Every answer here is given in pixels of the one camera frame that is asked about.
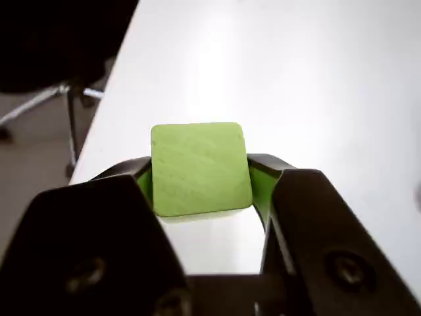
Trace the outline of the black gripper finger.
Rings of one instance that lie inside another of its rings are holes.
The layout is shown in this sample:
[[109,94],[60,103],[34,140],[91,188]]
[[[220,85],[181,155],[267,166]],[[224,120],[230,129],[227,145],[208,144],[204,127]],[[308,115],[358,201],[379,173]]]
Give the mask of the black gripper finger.
[[265,232],[261,273],[284,280],[283,315],[419,315],[420,304],[325,174],[247,157]]
[[186,278],[139,179],[149,157],[29,204],[1,264],[2,315],[189,315]]

